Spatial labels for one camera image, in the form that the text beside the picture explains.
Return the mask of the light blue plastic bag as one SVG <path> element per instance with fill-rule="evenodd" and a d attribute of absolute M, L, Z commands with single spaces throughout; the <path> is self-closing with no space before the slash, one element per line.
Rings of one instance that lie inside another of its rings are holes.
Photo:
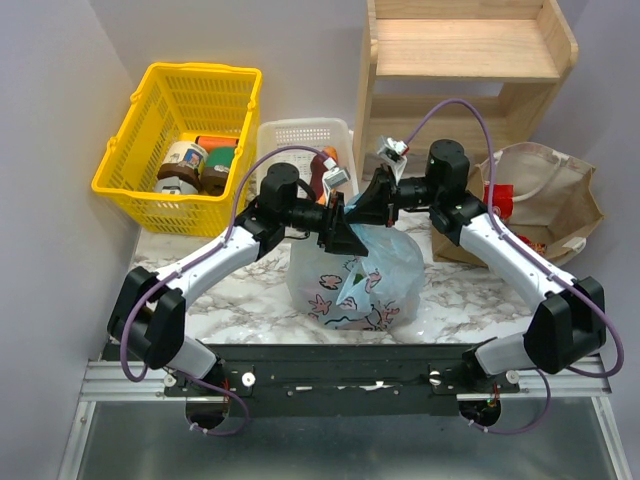
<path fill-rule="evenodd" d="M 292 244 L 286 285 L 295 309 L 331 330 L 386 331 L 414 321 L 425 286 L 419 245 L 394 227 L 353 230 L 364 257 L 329 254 L 316 233 Z"/>

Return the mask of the red assorted candy bag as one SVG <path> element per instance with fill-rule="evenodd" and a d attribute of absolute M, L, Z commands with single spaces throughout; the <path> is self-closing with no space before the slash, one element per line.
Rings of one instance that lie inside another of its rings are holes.
<path fill-rule="evenodd" d="M 526 246 L 528 246 L 530 249 L 532 249 L 534 252 L 536 252 L 538 255 L 540 255 L 542 257 L 544 257 L 546 255 L 547 245 L 545 243 L 534 242 L 534 241 L 530 240 L 528 237 L 522 236 L 522 235 L 519 235 L 518 238 Z"/>

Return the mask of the brown burlap tote bag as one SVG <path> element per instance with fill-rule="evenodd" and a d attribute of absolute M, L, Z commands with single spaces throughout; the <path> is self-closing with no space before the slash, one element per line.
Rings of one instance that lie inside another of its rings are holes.
<path fill-rule="evenodd" d="M 495 184 L 514 185 L 514 209 L 503 223 L 516 234 L 547 245 L 544 258 L 561 266 L 577 256 L 604 218 L 591 191 L 596 168 L 550 147 L 523 142 L 494 153 Z M 483 201 L 488 161 L 471 168 L 468 188 Z"/>

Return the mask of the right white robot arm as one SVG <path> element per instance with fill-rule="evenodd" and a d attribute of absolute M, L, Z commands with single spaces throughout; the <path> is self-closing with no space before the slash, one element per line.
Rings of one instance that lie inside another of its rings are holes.
<path fill-rule="evenodd" d="M 508 283 L 531 310 L 528 328 L 486 340 L 464 353 L 461 375 L 474 384 L 509 370 L 555 374 L 596 352 L 606 341 L 599 317 L 604 289 L 546 261 L 510 232 L 467 188 L 470 163 L 461 144 L 438 140 L 421 177 L 403 179 L 407 146 L 383 138 L 383 163 L 347 214 L 350 224 L 391 227 L 400 211 L 426 211 L 432 227 Z"/>

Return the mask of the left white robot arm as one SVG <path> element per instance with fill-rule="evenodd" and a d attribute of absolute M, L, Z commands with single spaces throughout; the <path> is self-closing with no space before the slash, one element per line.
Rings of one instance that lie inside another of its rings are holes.
<path fill-rule="evenodd" d="M 145 370 L 168 368 L 199 380 L 210 377 L 219 358 L 187 336 L 187 310 L 221 280 L 274 250 L 287 229 L 316 233 L 318 246 L 331 254 L 367 255 L 347 222 L 343 194 L 337 192 L 320 205 L 299 197 L 299 187 L 293 165 L 272 164 L 257 197 L 219 237 L 164 270 L 137 267 L 127 274 L 107 329 L 120 344 L 128 379 L 137 378 L 128 366 L 130 356 L 141 360 Z"/>

